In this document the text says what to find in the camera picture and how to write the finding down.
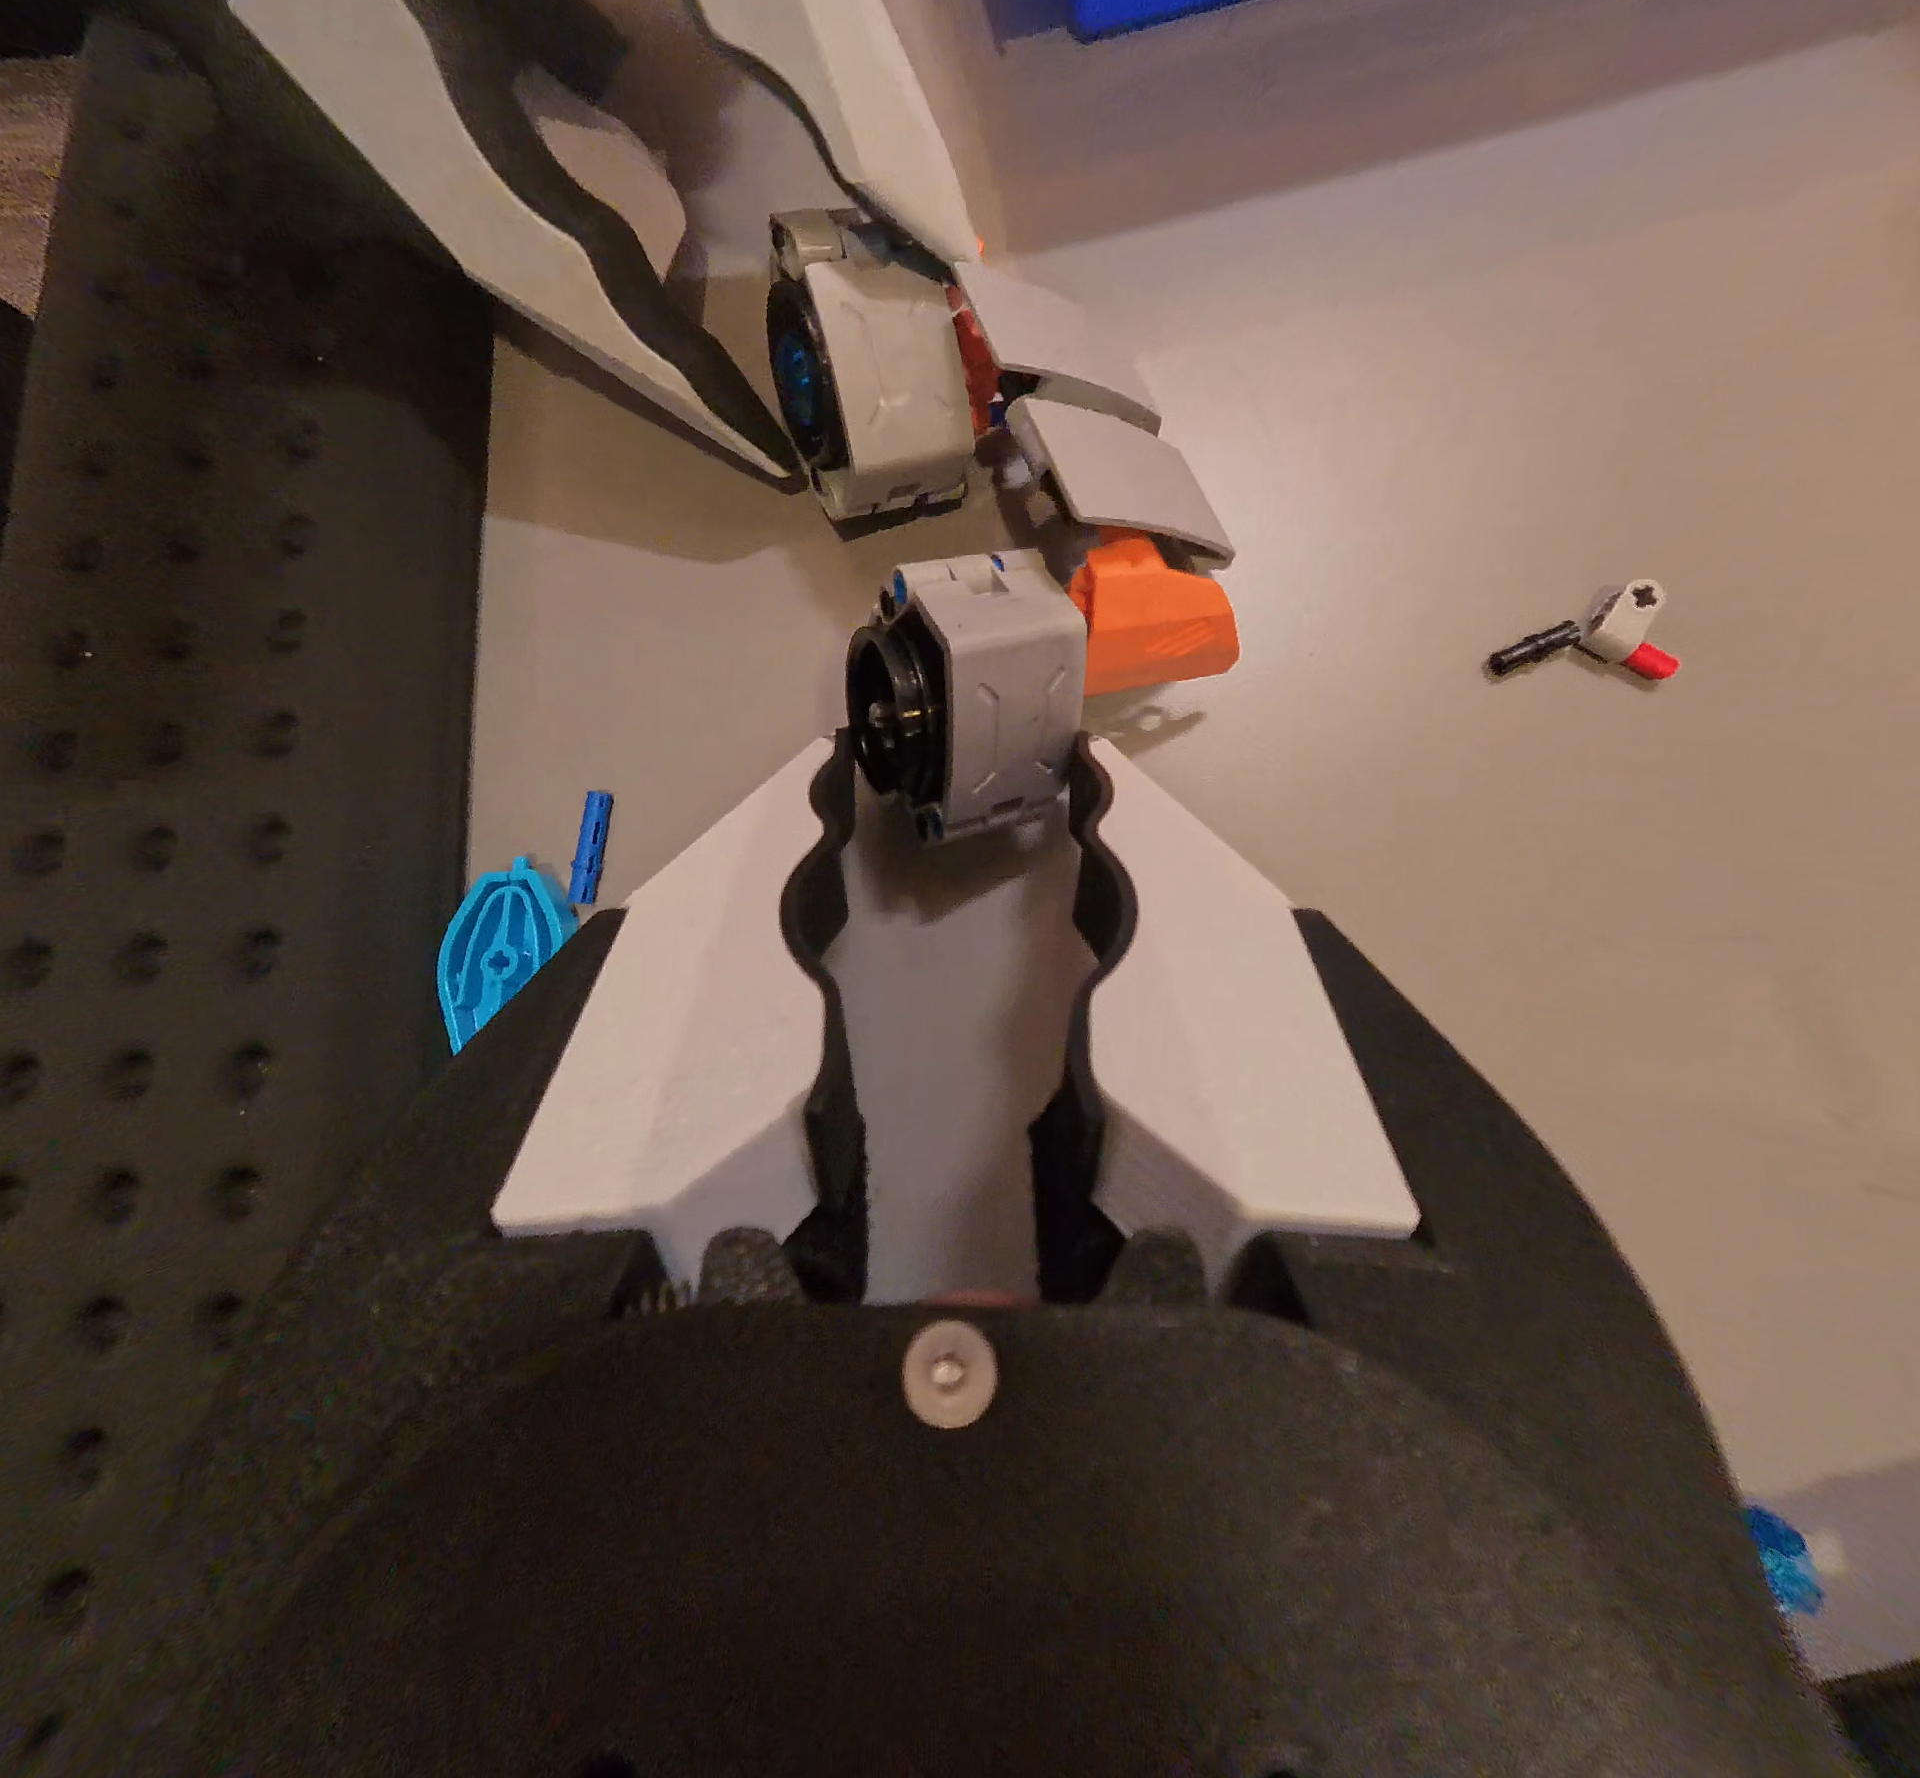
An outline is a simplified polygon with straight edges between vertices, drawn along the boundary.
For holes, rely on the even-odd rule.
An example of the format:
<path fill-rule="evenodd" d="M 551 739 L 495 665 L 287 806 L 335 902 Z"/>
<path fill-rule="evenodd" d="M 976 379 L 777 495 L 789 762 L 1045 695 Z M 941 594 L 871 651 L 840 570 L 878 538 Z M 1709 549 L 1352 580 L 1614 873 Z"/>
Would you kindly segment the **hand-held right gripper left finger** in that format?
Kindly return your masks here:
<path fill-rule="evenodd" d="M 646 1233 L 672 1281 L 770 1233 L 856 1281 L 856 1086 L 829 953 L 849 924 L 847 736 L 814 739 L 631 893 L 492 1205 L 507 1237 Z"/>

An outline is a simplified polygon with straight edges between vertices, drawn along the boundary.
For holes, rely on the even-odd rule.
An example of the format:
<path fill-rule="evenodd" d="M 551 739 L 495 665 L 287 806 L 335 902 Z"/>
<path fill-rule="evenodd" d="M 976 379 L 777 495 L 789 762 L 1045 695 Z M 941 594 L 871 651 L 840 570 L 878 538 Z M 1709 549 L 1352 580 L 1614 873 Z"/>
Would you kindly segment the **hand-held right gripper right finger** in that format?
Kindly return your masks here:
<path fill-rule="evenodd" d="M 1420 1205 L 1294 902 L 1105 739 L 1068 764 L 1068 1291 L 1181 1233 L 1400 1243 Z"/>

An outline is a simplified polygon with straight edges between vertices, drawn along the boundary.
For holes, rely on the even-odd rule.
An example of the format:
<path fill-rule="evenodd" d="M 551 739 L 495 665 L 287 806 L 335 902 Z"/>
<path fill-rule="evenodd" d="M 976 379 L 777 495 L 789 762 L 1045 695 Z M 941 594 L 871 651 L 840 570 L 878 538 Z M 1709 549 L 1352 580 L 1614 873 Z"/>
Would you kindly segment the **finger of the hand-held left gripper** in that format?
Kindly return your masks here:
<path fill-rule="evenodd" d="M 789 481 L 800 459 L 730 350 L 669 293 L 637 229 L 514 95 L 473 0 L 228 0 L 468 279 L 665 416 Z"/>
<path fill-rule="evenodd" d="M 944 262 L 974 216 L 883 0 L 684 0 L 707 37 L 812 134 L 835 180 Z"/>

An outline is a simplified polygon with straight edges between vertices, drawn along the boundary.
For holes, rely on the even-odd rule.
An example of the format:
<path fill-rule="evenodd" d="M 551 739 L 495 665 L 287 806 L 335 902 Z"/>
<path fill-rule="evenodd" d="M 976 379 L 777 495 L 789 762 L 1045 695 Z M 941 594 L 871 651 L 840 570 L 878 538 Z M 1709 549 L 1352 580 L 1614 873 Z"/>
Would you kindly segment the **grey orange twin-motor toy assembly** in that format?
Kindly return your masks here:
<path fill-rule="evenodd" d="M 804 309 L 831 374 L 829 447 L 800 449 L 829 518 L 977 486 L 1029 508 L 1036 543 L 896 565 L 844 665 L 856 764 L 922 844 L 1011 827 L 1065 786 L 1093 697 L 1236 665 L 1236 544 L 1079 303 L 912 254 L 851 208 L 781 216 L 770 238 L 766 341 L 770 306 Z"/>

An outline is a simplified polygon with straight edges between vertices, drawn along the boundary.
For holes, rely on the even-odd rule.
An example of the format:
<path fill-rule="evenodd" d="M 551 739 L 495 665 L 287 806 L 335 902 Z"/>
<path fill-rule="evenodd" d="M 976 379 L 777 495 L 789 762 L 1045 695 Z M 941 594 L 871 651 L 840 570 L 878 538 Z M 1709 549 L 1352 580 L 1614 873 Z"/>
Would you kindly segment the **light blue brick separator tool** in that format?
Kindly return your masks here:
<path fill-rule="evenodd" d="M 461 1053 L 578 925 L 563 880 L 528 855 L 473 878 L 444 927 L 436 960 L 449 1050 Z"/>

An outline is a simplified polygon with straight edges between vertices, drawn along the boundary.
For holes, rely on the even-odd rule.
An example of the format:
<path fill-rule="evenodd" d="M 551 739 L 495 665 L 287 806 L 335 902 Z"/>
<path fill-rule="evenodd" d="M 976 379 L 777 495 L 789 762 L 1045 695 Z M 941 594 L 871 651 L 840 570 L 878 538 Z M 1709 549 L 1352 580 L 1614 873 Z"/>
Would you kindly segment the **grey red pin connector piece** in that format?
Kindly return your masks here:
<path fill-rule="evenodd" d="M 1484 672 L 1503 680 L 1570 651 L 1645 684 L 1667 684 L 1682 661 L 1654 637 L 1669 589 L 1658 580 L 1633 580 L 1601 589 L 1584 614 L 1528 632 L 1484 659 Z"/>

